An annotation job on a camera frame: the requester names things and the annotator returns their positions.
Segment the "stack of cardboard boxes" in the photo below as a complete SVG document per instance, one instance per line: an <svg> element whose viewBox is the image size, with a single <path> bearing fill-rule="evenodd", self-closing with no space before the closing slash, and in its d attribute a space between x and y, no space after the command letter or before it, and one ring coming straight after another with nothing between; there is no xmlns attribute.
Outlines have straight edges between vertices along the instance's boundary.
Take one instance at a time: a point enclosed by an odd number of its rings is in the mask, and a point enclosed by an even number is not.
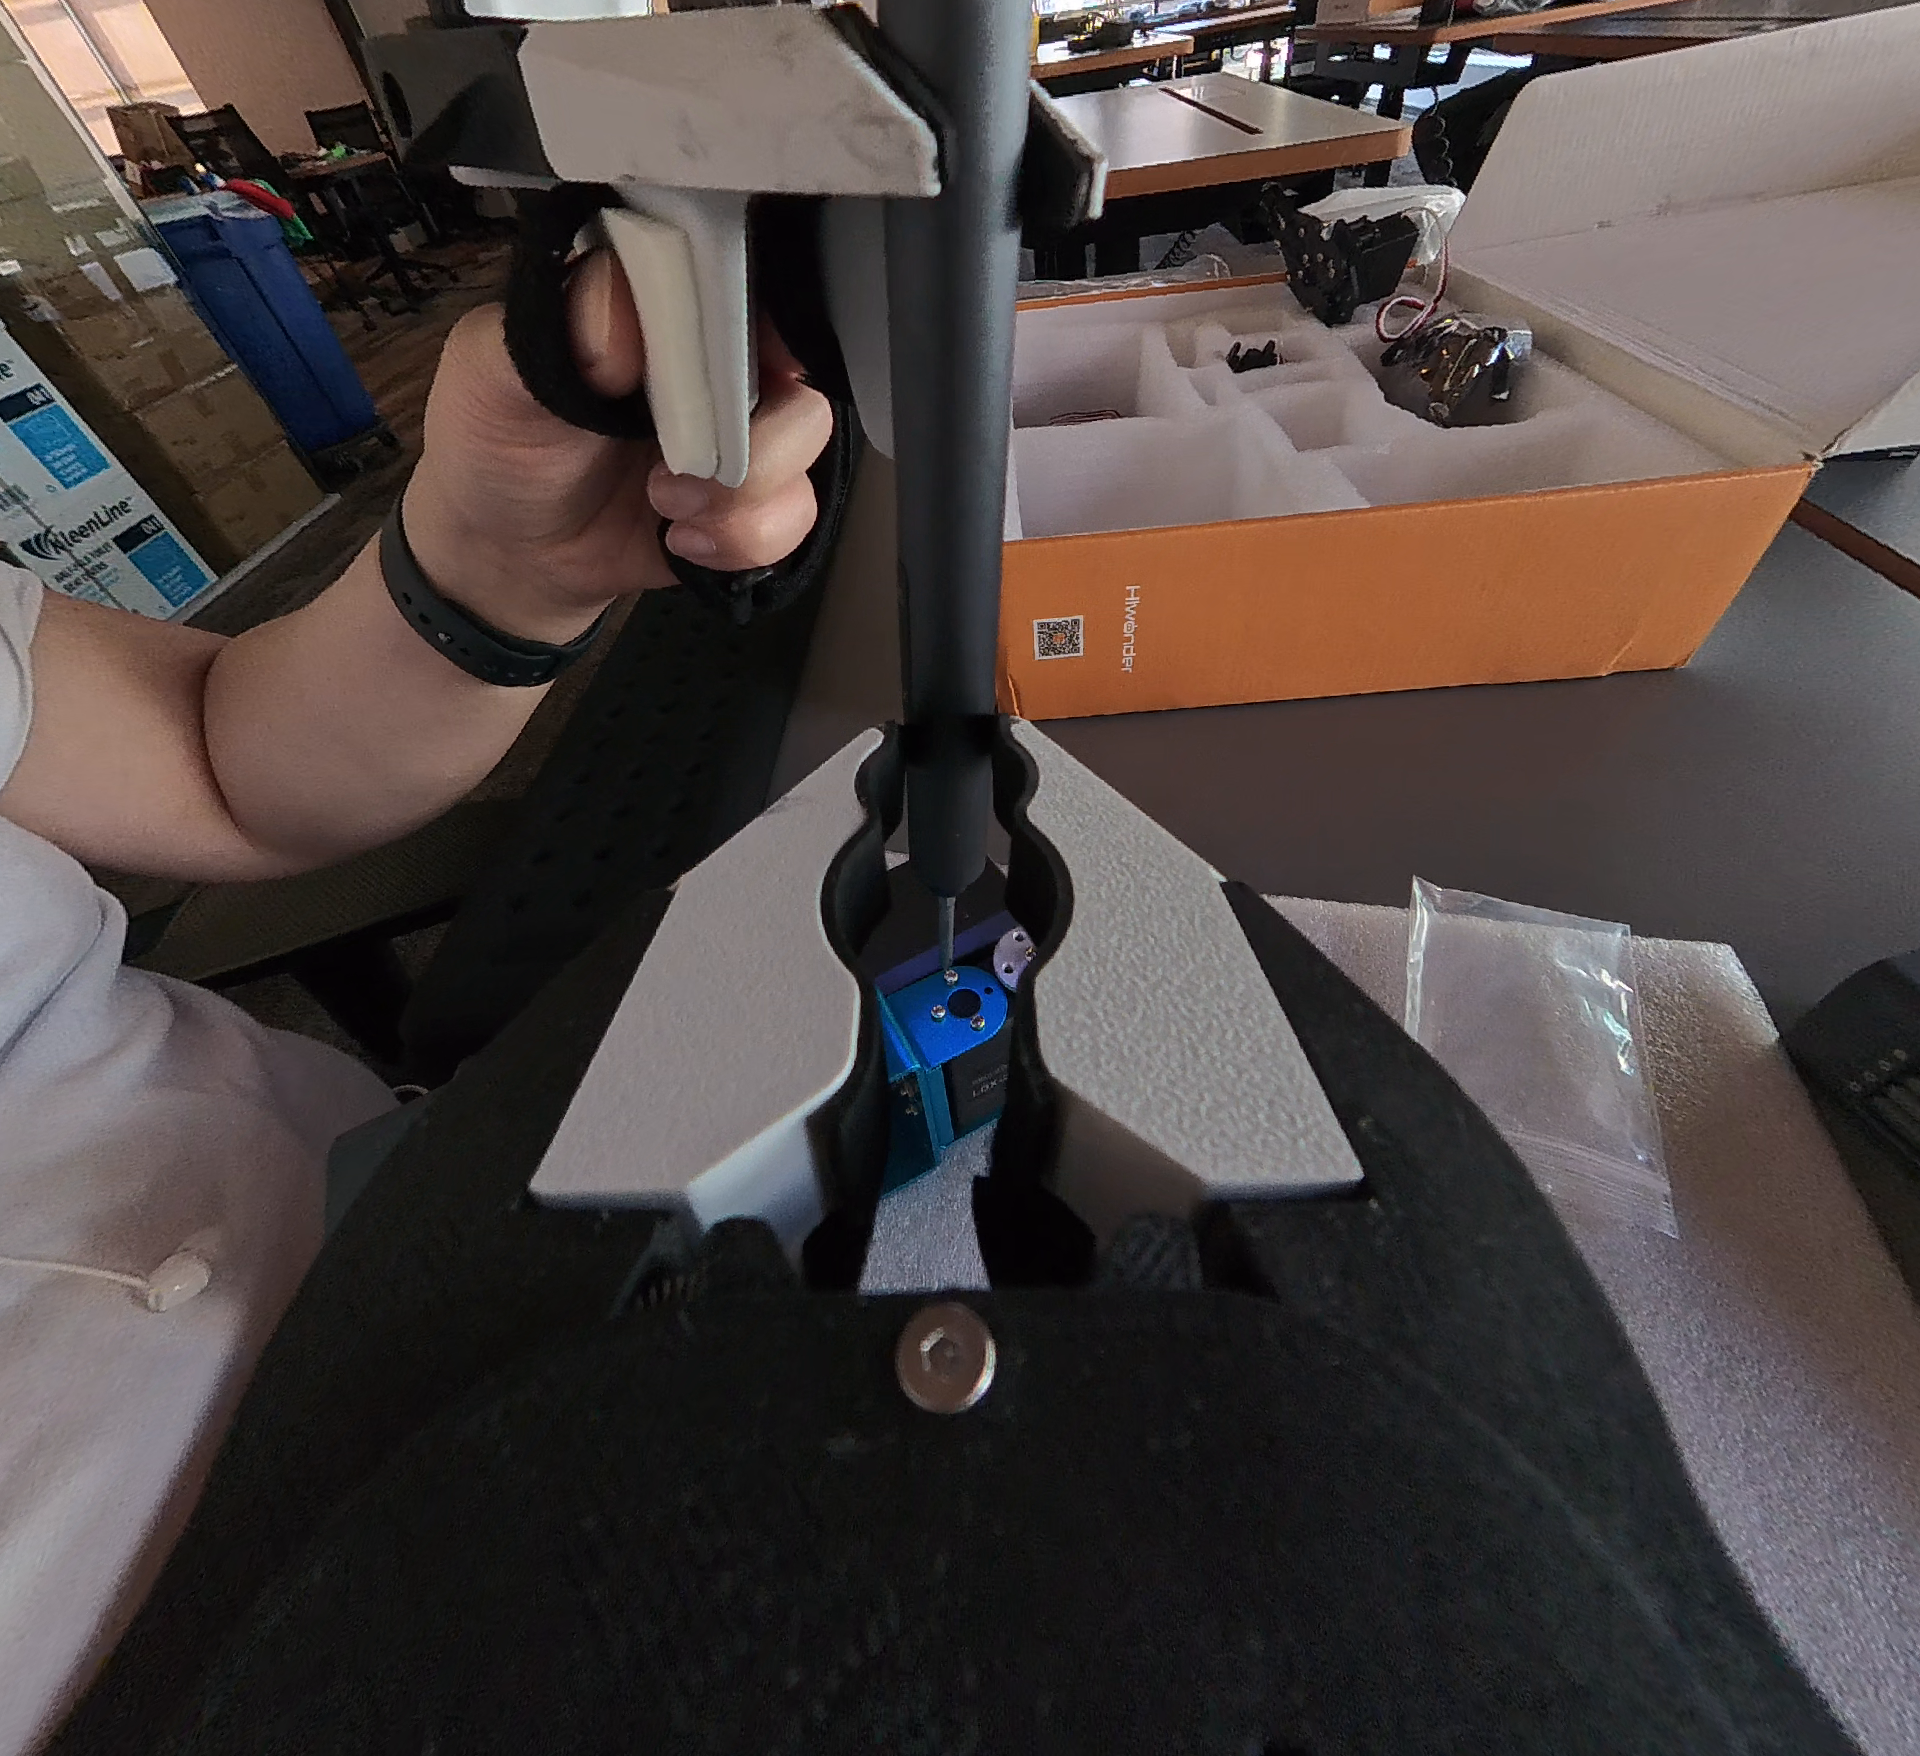
<svg viewBox="0 0 1920 1756"><path fill-rule="evenodd" d="M266 402L162 269L4 258L4 556L181 619L322 508Z"/></svg>

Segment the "clear plastic bag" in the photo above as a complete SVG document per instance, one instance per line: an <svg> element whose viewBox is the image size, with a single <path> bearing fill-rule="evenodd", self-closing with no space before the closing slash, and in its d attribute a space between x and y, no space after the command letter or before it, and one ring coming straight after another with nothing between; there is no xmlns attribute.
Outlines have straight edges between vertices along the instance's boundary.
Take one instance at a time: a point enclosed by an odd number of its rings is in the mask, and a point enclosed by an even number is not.
<svg viewBox="0 0 1920 1756"><path fill-rule="evenodd" d="M1403 1029L1563 1216L1679 1235L1629 927L1413 880Z"/></svg>

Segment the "black case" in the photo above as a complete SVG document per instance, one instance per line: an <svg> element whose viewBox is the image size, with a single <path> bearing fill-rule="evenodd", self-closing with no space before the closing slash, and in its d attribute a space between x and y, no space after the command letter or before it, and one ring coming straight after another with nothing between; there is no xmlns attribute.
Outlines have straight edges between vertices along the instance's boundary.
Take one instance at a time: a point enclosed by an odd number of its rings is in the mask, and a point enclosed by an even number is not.
<svg viewBox="0 0 1920 1756"><path fill-rule="evenodd" d="M1788 1030L1784 1051L1918 1295L1918 952L1832 989Z"/></svg>

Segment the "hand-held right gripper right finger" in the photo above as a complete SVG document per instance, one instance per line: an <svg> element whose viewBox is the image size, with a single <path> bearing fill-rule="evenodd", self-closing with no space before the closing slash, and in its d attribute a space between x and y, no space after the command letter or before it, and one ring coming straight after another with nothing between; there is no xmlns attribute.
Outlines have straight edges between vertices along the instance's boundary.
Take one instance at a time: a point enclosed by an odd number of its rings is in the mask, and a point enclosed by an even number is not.
<svg viewBox="0 0 1920 1756"><path fill-rule="evenodd" d="M1062 1111L1045 1180L1089 1227L1324 1199L1362 1168L1219 874L1029 722L1026 819L1064 861L1064 938L1029 983Z"/></svg>

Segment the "metal robot part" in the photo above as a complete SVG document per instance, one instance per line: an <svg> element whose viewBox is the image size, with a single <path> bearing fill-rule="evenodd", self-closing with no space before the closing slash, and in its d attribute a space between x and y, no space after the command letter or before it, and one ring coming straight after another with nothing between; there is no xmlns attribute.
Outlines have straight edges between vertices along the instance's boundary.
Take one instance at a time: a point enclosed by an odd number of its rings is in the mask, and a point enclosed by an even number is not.
<svg viewBox="0 0 1920 1756"><path fill-rule="evenodd" d="M1383 347L1380 391L1388 403L1436 427L1506 423L1518 414L1514 390L1532 346L1527 328L1436 314Z"/></svg>

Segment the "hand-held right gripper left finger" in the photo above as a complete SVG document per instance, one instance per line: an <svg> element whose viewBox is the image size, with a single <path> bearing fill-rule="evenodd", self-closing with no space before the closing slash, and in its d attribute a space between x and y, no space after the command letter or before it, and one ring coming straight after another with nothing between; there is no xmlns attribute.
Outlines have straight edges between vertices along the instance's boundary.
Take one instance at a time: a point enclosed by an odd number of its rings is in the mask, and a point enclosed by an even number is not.
<svg viewBox="0 0 1920 1756"><path fill-rule="evenodd" d="M531 1182L549 1209L756 1219L850 1205L838 1116L870 1057L856 960L892 905L896 728L866 730L695 866Z"/></svg>

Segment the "grey desk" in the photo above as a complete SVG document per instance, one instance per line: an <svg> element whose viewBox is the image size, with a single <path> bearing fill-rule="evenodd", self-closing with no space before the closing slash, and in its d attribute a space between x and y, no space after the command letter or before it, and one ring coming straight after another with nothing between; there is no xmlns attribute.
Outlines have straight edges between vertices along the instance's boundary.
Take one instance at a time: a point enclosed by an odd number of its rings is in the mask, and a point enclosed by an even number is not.
<svg viewBox="0 0 1920 1756"><path fill-rule="evenodd" d="M1722 942L1777 1025L1918 942L1917 600L1792 525L1664 674L1049 722L1222 875Z"/></svg>

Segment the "black robot bracket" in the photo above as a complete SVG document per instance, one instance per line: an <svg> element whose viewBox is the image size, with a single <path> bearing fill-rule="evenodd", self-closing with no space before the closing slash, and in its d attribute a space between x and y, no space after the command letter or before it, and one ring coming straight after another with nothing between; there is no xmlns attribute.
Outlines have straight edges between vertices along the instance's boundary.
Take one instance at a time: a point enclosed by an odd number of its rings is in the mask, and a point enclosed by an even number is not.
<svg viewBox="0 0 1920 1756"><path fill-rule="evenodd" d="M1396 293L1427 235L1418 213L1391 208L1371 191L1354 202L1310 202L1296 187L1268 181L1259 210L1296 303L1332 329Z"/></svg>

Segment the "blue servo motor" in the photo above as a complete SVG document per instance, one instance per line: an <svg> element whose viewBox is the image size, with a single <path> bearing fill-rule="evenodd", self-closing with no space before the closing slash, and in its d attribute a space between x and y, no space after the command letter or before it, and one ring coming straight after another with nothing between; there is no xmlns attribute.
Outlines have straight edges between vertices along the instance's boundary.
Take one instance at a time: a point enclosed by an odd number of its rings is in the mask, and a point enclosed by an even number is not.
<svg viewBox="0 0 1920 1756"><path fill-rule="evenodd" d="M1003 1114L1011 996L991 969L959 962L880 998L889 1156L882 1189L934 1171L949 1149Z"/></svg>

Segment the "blue bin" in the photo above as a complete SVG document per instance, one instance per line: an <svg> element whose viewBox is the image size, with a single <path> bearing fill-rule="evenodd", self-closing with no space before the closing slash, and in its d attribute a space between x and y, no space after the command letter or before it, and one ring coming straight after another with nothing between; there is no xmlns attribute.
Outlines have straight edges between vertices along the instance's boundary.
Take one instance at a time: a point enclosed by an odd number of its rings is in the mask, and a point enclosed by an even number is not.
<svg viewBox="0 0 1920 1756"><path fill-rule="evenodd" d="M301 453L384 430L282 224L231 191L146 205L196 311Z"/></svg>

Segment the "black wristband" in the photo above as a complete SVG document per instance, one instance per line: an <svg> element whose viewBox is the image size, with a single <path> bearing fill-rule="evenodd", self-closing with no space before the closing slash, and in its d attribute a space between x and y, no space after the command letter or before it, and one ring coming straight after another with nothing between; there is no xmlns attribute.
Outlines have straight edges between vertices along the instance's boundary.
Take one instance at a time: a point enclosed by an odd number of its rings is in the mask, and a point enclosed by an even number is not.
<svg viewBox="0 0 1920 1756"><path fill-rule="evenodd" d="M611 609L566 641L531 639L476 618L446 598L420 569L403 525L403 501L388 510L377 541L377 571L398 616L428 650L485 687L549 687L587 658Z"/></svg>

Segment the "person's left hand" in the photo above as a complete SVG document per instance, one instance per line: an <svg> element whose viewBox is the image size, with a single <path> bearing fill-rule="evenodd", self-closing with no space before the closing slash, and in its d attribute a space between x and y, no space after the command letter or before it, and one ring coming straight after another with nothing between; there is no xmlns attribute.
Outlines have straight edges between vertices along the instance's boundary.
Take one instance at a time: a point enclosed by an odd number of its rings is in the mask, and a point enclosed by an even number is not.
<svg viewBox="0 0 1920 1756"><path fill-rule="evenodd" d="M700 569L769 569L815 527L809 478L833 411L771 326L741 486L673 475L651 441L564 423L527 391L504 311L453 326L425 402L403 529L425 580L516 639L576 639L616 600L668 588L668 556Z"/></svg>

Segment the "white foam sheet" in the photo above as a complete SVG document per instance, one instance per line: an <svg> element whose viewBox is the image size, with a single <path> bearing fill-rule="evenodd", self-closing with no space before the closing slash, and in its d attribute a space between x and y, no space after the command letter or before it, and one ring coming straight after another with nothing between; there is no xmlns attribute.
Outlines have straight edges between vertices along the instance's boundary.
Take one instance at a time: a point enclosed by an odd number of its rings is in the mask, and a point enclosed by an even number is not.
<svg viewBox="0 0 1920 1756"><path fill-rule="evenodd" d="M1724 944L1635 942L1679 1237L1571 1235L1755 1595L1866 1753L1918 1751L1917 1302Z"/></svg>

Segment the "orange box with white foam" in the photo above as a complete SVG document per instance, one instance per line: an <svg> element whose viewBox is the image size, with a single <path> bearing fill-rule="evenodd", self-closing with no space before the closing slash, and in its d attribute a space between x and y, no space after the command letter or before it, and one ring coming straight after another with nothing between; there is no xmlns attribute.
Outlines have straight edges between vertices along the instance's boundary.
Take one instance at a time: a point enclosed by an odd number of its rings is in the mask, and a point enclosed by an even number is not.
<svg viewBox="0 0 1920 1756"><path fill-rule="evenodd" d="M1024 305L1003 706L1686 663L1822 463L1917 447L1917 50L1904 4L1527 88L1441 305L1532 329L1506 423L1388 403L1374 309L1279 281Z"/></svg>

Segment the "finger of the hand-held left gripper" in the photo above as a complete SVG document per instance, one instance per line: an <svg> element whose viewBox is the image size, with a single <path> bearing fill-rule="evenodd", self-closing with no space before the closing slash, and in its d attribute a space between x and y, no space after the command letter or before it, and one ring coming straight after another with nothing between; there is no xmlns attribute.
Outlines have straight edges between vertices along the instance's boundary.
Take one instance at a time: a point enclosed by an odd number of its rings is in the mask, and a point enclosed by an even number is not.
<svg viewBox="0 0 1920 1756"><path fill-rule="evenodd" d="M519 73L566 184L931 201L937 106L856 2L539 23Z"/></svg>
<svg viewBox="0 0 1920 1756"><path fill-rule="evenodd" d="M1040 85L1026 88L1024 221L1095 222L1104 213L1107 159Z"/></svg>

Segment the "dark grey electric screwdriver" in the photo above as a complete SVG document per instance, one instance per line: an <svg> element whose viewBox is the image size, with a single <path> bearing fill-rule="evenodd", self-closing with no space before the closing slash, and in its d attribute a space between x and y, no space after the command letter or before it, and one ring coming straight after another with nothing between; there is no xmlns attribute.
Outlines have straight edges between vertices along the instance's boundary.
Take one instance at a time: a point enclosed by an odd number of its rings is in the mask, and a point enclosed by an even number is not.
<svg viewBox="0 0 1920 1756"><path fill-rule="evenodd" d="M953 965L992 795L1030 0L877 0L934 106L942 190L886 208L909 866Z"/></svg>

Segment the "wooden table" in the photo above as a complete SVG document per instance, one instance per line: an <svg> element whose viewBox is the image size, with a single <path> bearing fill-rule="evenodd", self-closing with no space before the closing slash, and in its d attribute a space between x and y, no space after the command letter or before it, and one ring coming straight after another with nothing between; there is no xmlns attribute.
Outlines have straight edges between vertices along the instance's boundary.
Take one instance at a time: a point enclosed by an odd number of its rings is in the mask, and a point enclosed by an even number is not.
<svg viewBox="0 0 1920 1756"><path fill-rule="evenodd" d="M1276 180L1390 165L1411 150L1400 119L1235 76L1107 90L1062 100L1107 159L1101 217L1032 239L1040 281L1129 274L1144 241L1230 224Z"/></svg>

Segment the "black office chair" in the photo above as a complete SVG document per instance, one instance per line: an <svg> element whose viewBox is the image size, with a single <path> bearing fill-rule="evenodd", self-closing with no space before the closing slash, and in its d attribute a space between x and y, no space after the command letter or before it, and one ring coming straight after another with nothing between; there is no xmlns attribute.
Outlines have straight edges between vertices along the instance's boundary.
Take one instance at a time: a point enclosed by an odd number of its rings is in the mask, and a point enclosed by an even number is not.
<svg viewBox="0 0 1920 1756"><path fill-rule="evenodd" d="M420 253L442 231L407 184L367 103L304 113L314 153L291 171L322 214L345 263L365 269L367 289L390 311L420 312L447 271Z"/></svg>

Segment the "person's left forearm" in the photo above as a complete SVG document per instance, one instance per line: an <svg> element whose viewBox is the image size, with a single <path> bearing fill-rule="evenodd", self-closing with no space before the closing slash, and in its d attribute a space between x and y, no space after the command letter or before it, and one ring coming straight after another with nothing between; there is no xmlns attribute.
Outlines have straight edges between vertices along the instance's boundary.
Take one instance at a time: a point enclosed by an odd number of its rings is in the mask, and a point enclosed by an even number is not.
<svg viewBox="0 0 1920 1756"><path fill-rule="evenodd" d="M394 843L513 749L549 687L487 685L428 648L375 547L233 639L51 596L4 819L78 861L269 880Z"/></svg>

